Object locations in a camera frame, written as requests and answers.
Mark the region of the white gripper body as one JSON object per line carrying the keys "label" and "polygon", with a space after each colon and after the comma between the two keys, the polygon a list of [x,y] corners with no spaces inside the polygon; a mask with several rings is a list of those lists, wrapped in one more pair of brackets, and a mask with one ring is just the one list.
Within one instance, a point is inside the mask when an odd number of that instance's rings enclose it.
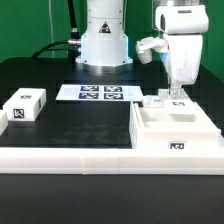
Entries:
{"label": "white gripper body", "polygon": [[158,6],[155,24],[164,41],[160,55],[168,76],[169,95],[179,98],[182,86],[193,85],[198,77],[202,34],[209,26],[205,6]]}

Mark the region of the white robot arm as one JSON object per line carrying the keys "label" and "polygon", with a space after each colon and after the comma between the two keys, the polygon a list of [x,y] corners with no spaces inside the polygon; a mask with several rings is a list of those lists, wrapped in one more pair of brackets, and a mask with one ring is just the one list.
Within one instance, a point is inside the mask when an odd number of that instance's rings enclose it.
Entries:
{"label": "white robot arm", "polygon": [[[184,85],[195,83],[200,66],[203,37],[209,18],[200,0],[152,0],[152,28],[157,37],[136,43],[143,64],[160,54],[168,77],[168,94],[182,95]],[[128,37],[124,33],[124,0],[87,0],[87,29],[81,37],[80,68],[98,73],[128,67]]]}

